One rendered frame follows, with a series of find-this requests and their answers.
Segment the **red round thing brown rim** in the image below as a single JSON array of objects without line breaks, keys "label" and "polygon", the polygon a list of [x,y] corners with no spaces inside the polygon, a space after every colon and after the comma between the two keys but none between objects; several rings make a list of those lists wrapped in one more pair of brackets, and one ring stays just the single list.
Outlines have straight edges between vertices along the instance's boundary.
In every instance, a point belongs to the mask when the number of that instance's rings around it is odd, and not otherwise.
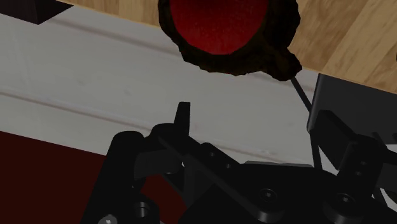
[{"label": "red round thing brown rim", "polygon": [[302,70],[288,49],[300,24],[296,0],[158,0],[158,16],[183,60],[209,73],[288,81]]}]

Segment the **white panelled furniture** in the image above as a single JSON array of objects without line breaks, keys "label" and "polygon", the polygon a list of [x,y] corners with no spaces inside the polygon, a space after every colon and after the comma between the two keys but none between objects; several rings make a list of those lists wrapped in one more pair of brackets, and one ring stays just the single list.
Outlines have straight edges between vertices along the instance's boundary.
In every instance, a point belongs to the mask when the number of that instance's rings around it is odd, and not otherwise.
[{"label": "white panelled furniture", "polygon": [[289,82],[186,63],[161,29],[72,7],[36,25],[0,15],[0,130],[105,154],[191,103],[190,134],[239,162],[311,164],[308,111]]}]

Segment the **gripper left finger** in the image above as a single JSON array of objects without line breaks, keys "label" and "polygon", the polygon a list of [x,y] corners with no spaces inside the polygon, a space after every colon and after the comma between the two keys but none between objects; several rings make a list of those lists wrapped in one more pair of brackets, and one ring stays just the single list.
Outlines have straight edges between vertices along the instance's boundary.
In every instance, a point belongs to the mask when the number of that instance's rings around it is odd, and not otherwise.
[{"label": "gripper left finger", "polygon": [[259,178],[256,164],[240,164],[189,135],[190,103],[173,123],[148,136],[115,135],[80,224],[160,224],[160,204],[143,194],[151,176],[164,178],[186,211],[178,224],[281,224],[282,193]]}]

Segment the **dark grey flat box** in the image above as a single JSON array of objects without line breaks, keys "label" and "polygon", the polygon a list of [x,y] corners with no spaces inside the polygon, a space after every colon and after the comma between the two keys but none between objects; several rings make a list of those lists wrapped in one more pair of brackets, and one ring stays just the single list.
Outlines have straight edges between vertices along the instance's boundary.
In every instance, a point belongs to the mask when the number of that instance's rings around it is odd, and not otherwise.
[{"label": "dark grey flat box", "polygon": [[325,74],[318,74],[307,130],[321,110],[335,113],[355,133],[378,133],[386,144],[397,145],[397,95]]}]

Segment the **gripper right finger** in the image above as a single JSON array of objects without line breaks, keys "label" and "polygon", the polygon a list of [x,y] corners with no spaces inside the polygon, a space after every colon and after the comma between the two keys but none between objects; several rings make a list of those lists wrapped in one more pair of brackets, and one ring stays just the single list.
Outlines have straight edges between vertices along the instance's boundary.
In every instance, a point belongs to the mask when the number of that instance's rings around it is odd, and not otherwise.
[{"label": "gripper right finger", "polygon": [[332,224],[397,224],[397,212],[373,196],[377,188],[397,190],[397,153],[330,110],[318,112],[310,140],[338,171],[323,204]]}]

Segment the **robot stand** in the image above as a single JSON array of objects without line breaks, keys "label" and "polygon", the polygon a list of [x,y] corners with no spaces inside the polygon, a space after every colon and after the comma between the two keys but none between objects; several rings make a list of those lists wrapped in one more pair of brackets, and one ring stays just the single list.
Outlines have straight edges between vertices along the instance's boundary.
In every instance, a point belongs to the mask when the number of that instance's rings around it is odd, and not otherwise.
[{"label": "robot stand", "polygon": [[57,0],[0,0],[0,14],[36,25],[46,22],[71,7],[71,4]]}]

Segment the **thin black rod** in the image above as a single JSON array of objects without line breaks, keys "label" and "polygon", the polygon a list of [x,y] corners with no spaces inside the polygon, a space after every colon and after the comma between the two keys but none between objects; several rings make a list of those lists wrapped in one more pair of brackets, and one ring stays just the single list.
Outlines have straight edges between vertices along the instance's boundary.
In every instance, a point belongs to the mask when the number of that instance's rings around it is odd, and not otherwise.
[{"label": "thin black rod", "polygon": [[[302,100],[307,111],[310,113],[311,109],[312,109],[312,104],[310,103],[307,95],[303,91],[303,88],[299,84],[298,80],[296,78],[292,78],[291,83],[294,86],[297,94],[299,95],[300,99]],[[321,156],[320,156],[320,152],[319,152],[319,146],[315,142],[315,139],[312,136],[311,132],[309,132],[309,137],[310,137],[310,146],[311,146],[311,151],[312,151],[312,160],[314,163],[314,168],[322,170],[323,166],[322,166]]]}]

